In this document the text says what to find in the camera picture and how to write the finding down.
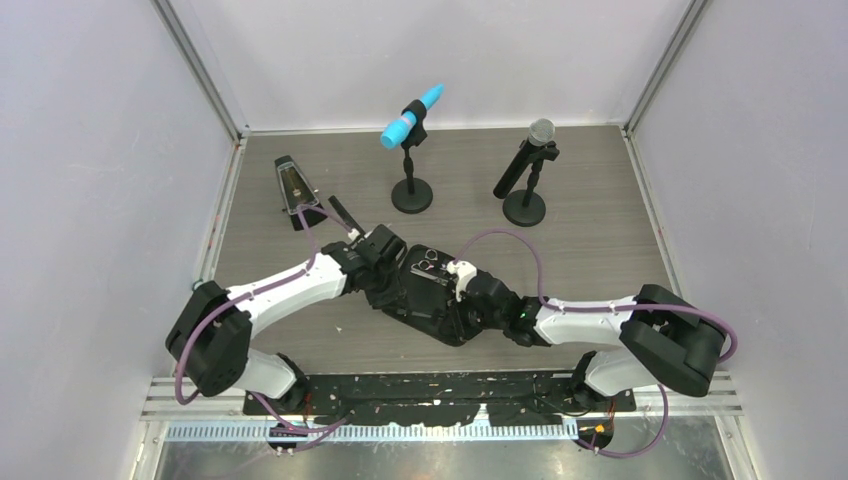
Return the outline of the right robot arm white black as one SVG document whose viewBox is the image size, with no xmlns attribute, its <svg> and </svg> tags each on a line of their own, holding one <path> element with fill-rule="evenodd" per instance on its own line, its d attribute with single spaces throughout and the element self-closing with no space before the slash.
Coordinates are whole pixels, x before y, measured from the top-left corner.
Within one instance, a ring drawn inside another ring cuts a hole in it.
<svg viewBox="0 0 848 480">
<path fill-rule="evenodd" d="M 653 384 L 703 397 L 716 367 L 733 352 L 735 336 L 723 321 L 659 285 L 645 284 L 615 300 L 569 302 L 520 297 L 466 261 L 450 262 L 447 271 L 456 304 L 473 325 L 497 329 L 526 347 L 592 346 L 570 385 L 572 400 L 584 410 Z"/>
</svg>

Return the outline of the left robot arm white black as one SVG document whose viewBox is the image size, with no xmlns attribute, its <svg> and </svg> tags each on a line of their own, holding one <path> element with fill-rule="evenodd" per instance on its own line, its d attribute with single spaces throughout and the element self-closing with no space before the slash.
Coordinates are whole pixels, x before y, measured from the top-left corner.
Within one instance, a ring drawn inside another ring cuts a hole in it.
<svg viewBox="0 0 848 480">
<path fill-rule="evenodd" d="M 177 401 L 186 405 L 198 395 L 237 388 L 284 414 L 298 412 L 307 398 L 305 374 L 283 354 L 252 348 L 252 340 L 293 313 L 350 293 L 364 293 L 376 310 L 397 302 L 404 294 L 398 261 L 406 247 L 379 225 L 353 232 L 347 242 L 313 248 L 306 261 L 253 283 L 198 285 L 165 340 L 177 362 Z"/>
</svg>

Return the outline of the silver scissors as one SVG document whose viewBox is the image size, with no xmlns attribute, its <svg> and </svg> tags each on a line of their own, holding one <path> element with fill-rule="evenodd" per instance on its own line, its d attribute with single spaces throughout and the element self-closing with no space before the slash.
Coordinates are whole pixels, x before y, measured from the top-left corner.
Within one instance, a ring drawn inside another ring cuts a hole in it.
<svg viewBox="0 0 848 480">
<path fill-rule="evenodd" d="M 450 281 L 450 274 L 446 270 L 448 261 L 448 257 L 441 252 L 426 248 L 422 258 L 412 263 L 410 272 L 438 285 L 447 286 Z"/>
</svg>

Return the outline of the black comb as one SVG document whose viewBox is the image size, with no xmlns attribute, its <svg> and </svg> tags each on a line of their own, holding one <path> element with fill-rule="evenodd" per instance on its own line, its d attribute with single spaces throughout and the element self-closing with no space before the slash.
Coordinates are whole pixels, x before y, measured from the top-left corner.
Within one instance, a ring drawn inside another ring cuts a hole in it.
<svg viewBox="0 0 848 480">
<path fill-rule="evenodd" d="M 340 220 L 346 225 L 350 232 L 362 232 L 361 226 L 353 218 L 353 216 L 349 213 L 349 211 L 345 208 L 345 206 L 342 204 L 342 202 L 338 199 L 337 196 L 331 195 L 328 198 L 328 201 L 332 208 L 335 210 Z"/>
</svg>

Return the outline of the black zip tool case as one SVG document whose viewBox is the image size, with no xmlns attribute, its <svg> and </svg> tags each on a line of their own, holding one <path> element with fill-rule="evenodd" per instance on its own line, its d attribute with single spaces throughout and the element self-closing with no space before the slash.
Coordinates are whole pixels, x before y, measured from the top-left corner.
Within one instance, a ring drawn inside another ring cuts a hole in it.
<svg viewBox="0 0 848 480">
<path fill-rule="evenodd" d="M 406 299 L 381 312 L 445 345 L 462 346 L 467 342 L 457 340 L 453 326 L 453 304 L 457 301 L 455 282 L 451 275 L 449 284 L 441 286 L 410 272 L 412 263 L 422 258 L 426 248 L 430 247 L 416 244 L 409 249 L 399 267 L 400 278 L 407 292 Z M 453 259 L 447 253 L 439 252 L 446 255 L 449 261 Z"/>
</svg>

